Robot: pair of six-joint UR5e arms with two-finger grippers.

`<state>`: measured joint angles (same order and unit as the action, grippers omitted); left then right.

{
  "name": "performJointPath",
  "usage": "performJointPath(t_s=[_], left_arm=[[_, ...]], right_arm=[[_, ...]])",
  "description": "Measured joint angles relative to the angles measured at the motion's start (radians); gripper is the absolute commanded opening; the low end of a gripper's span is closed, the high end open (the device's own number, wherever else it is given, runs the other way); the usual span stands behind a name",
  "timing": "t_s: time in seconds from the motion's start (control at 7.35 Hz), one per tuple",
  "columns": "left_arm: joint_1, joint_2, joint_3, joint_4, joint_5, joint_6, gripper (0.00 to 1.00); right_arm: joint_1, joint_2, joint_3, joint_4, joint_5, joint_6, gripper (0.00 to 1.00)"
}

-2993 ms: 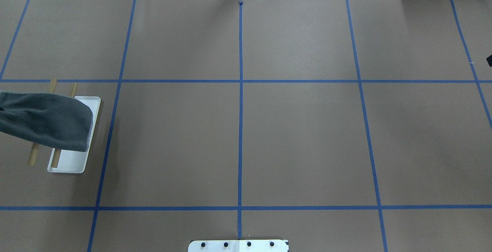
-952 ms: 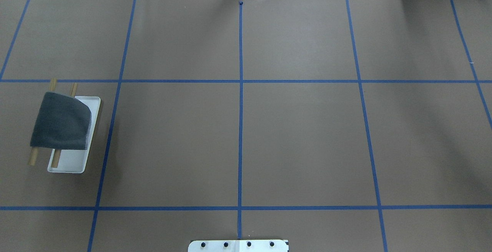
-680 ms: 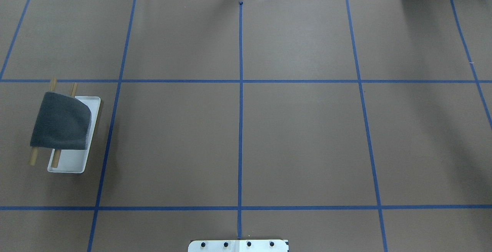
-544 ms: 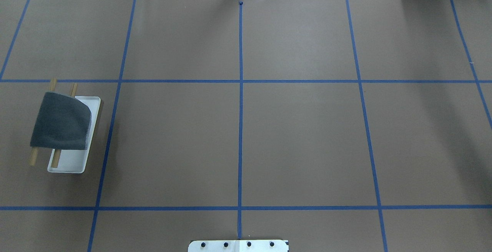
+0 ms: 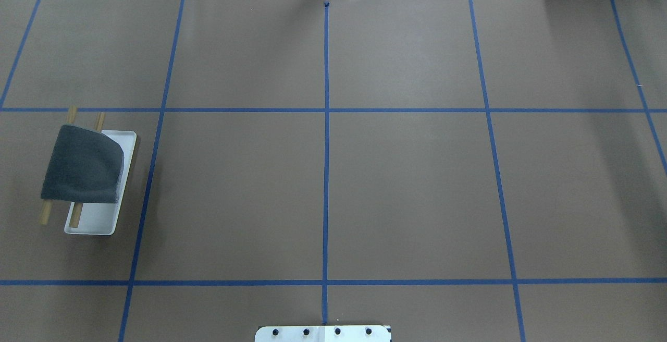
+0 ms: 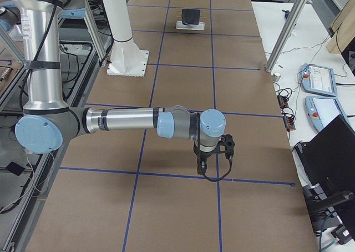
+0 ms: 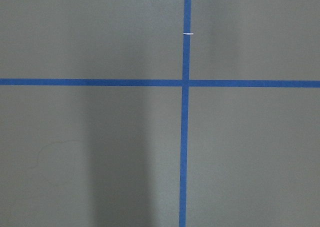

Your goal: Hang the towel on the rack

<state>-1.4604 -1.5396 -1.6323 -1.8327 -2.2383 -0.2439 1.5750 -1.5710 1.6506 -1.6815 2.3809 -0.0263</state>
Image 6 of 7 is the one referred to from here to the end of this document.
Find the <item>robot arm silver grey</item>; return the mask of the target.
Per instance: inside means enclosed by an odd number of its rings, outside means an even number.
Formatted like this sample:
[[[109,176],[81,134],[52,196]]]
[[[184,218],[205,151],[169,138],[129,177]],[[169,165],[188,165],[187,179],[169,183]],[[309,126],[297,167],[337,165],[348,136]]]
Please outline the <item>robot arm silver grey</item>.
[[[234,156],[234,141],[224,133],[225,116],[215,109],[192,113],[182,106],[139,108],[146,90],[129,77],[146,72],[148,51],[133,40],[126,0],[103,0],[113,35],[108,77],[97,78],[88,101],[96,108],[71,108],[62,94],[58,16],[84,13],[85,0],[13,0],[21,15],[28,101],[15,135],[27,150],[44,154],[66,141],[99,130],[156,129],[163,138],[194,141],[199,164],[213,154]]]

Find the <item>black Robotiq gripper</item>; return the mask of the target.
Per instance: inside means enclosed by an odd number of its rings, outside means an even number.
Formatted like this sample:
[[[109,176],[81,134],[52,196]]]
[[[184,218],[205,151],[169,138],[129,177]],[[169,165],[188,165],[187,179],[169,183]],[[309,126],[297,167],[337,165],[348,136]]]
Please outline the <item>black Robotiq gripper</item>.
[[[197,156],[197,163],[207,163],[207,159],[213,154],[224,154],[230,163],[233,162],[235,142],[231,135],[226,134],[219,138],[208,137],[207,141],[212,145],[203,144],[201,137],[195,140],[193,150]]]

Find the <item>second robot arm in background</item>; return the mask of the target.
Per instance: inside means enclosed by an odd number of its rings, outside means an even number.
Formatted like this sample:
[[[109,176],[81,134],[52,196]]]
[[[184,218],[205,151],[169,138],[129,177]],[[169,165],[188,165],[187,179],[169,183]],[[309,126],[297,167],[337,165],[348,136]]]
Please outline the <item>second robot arm in background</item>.
[[[6,31],[13,29],[15,25],[21,24],[21,12],[13,1],[1,3],[1,27]]]

